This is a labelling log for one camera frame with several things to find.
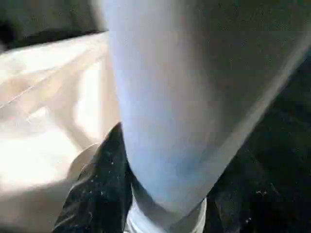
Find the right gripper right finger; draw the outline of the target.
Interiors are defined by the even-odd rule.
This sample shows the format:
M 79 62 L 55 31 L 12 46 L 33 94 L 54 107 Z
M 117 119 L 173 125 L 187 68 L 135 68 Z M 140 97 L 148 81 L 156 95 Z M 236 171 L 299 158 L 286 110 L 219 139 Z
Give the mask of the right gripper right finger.
M 310 147 L 243 145 L 207 200 L 215 233 L 310 232 Z

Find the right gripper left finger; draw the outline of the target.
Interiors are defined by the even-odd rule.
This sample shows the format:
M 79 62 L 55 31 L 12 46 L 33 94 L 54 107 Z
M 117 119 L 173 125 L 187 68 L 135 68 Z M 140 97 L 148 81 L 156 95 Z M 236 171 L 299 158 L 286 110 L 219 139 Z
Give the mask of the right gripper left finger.
M 69 191 L 54 233 L 122 233 L 132 204 L 133 174 L 117 123 Z

